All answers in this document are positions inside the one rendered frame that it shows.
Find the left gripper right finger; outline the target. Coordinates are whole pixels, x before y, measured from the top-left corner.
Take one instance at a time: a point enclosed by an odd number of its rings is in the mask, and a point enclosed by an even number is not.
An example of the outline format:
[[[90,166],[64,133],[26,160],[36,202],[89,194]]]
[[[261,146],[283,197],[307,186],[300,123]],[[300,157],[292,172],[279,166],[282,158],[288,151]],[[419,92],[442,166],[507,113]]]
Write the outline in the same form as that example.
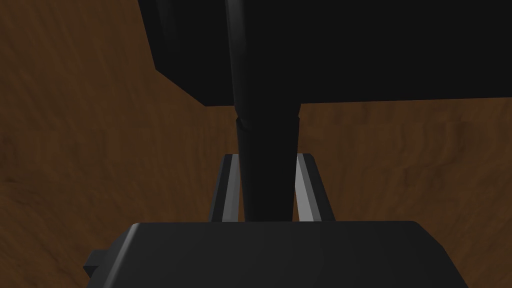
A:
[[[297,155],[295,196],[300,222],[334,222],[336,220],[316,161],[310,153]]]

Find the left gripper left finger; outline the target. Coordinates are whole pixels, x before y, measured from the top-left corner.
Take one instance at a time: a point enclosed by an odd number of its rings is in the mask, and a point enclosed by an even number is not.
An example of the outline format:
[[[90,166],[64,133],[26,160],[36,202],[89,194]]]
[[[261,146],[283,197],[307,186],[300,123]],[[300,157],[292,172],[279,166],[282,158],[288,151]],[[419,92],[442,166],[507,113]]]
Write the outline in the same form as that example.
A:
[[[209,222],[238,222],[240,204],[240,167],[238,154],[225,154],[218,170]]]

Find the black handle bar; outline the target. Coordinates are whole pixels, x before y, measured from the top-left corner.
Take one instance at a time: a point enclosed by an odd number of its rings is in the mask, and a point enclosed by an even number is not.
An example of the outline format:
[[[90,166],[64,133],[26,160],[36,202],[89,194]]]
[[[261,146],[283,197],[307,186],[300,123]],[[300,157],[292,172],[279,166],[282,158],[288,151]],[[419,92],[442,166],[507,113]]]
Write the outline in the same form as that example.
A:
[[[289,95],[286,5],[225,0],[244,219],[293,219],[301,104]]]

